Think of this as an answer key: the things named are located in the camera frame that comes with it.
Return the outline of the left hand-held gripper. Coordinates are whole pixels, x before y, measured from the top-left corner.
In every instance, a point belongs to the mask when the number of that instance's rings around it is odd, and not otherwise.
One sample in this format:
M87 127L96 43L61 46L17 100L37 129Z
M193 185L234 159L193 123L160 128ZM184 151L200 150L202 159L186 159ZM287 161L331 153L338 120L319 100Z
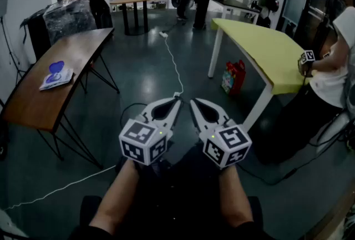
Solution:
M164 98L129 119L119 135L122 154L142 165L157 161L168 149L182 105L182 99Z

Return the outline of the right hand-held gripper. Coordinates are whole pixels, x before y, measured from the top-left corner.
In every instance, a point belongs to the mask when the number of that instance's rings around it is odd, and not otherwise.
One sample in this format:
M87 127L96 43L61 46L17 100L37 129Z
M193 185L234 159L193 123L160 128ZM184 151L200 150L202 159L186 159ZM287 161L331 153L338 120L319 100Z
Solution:
M199 138L204 143L202 152L217 167L229 167L246 157L252 140L241 125L229 119L221 106L194 98L190 100L190 112L194 126L201 132ZM208 129L214 122L225 123Z

